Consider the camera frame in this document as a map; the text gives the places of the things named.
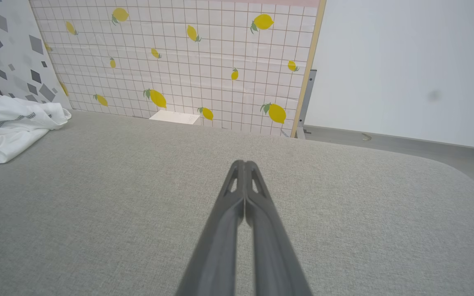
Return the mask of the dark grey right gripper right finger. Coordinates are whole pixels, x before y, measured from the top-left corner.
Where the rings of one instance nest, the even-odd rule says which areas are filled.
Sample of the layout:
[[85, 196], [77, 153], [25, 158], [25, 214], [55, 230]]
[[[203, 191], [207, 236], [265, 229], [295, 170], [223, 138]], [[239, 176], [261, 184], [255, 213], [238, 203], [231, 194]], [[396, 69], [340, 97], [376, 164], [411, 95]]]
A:
[[245, 219], [253, 232], [254, 292], [257, 296], [311, 296], [257, 164], [245, 163]]

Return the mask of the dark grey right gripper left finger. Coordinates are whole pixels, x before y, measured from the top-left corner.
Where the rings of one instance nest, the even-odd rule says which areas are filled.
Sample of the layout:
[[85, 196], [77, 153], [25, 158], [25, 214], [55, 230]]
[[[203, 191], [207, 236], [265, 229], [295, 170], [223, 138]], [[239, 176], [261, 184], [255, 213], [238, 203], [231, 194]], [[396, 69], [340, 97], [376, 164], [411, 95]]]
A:
[[244, 216], [245, 161], [236, 160], [223, 182], [179, 282], [177, 296], [233, 296], [237, 232]]

